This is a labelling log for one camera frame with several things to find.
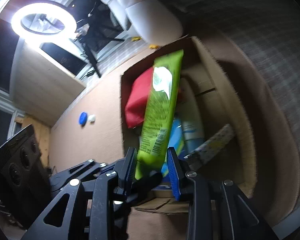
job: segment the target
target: blue cap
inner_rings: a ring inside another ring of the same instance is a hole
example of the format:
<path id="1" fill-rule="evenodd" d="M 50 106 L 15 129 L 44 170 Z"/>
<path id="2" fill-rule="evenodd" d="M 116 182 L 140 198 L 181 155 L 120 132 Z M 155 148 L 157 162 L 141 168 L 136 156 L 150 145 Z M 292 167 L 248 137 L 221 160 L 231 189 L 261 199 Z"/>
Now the blue cap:
<path id="1" fill-rule="evenodd" d="M 82 112 L 79 117 L 79 124 L 84 126 L 87 122 L 88 114 L 86 112 Z"/>

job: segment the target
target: black speaker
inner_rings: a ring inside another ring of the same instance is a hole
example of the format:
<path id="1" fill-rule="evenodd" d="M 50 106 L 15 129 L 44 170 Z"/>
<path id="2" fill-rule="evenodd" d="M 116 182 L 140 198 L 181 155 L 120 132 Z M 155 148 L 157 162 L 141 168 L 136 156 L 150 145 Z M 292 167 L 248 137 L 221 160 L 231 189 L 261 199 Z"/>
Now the black speaker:
<path id="1" fill-rule="evenodd" d="M 24 228 L 52 200 L 40 156 L 32 125 L 0 147 L 0 200 Z"/>

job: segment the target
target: blue gripper pad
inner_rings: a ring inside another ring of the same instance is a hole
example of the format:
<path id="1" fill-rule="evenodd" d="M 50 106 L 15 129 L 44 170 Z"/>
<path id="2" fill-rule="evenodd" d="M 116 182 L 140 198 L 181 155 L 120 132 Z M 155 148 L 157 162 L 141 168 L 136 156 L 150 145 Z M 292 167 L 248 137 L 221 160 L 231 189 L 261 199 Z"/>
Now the blue gripper pad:
<path id="1" fill-rule="evenodd" d="M 172 193 L 175 199 L 178 201 L 181 196 L 181 181 L 185 177 L 185 175 L 181 169 L 178 156 L 173 147 L 169 147 L 167 150 L 167 166 L 169 170 Z"/>

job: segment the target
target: wooden panel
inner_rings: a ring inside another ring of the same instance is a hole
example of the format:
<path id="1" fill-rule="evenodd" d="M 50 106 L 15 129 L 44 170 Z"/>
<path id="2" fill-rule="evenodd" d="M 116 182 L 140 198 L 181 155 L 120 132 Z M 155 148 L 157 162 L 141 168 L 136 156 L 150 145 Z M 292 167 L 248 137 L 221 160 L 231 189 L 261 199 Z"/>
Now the wooden panel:
<path id="1" fill-rule="evenodd" d="M 10 96 L 18 108 L 53 126 L 84 88 L 45 52 L 19 40 L 10 79 Z"/>
<path id="2" fill-rule="evenodd" d="M 34 127 L 35 138 L 42 154 L 41 162 L 44 167 L 47 167 L 49 166 L 50 127 L 26 114 L 22 122 L 22 128 L 25 128 L 30 124 Z"/>

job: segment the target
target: blue and green package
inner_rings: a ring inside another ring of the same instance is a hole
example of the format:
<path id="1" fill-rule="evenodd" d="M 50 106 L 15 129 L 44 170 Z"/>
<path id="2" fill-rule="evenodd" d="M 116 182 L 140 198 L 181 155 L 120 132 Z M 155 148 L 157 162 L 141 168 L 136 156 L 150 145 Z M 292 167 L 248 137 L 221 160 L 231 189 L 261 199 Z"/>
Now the blue and green package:
<path id="1" fill-rule="evenodd" d="M 170 133 L 170 138 L 169 138 L 169 143 L 168 143 L 168 148 L 169 147 L 174 147 L 177 156 L 181 159 L 184 156 L 187 155 L 187 151 L 185 149 L 185 144 L 183 140 L 183 133 L 182 133 L 182 127 L 181 127 L 181 121 L 179 118 L 174 118 L 172 122 L 172 127 L 171 127 L 171 133 Z M 167 166 L 167 157 L 164 160 L 164 164 L 161 169 L 161 173 L 163 176 L 162 182 L 169 182 L 169 176 L 168 173 L 168 166 Z"/>

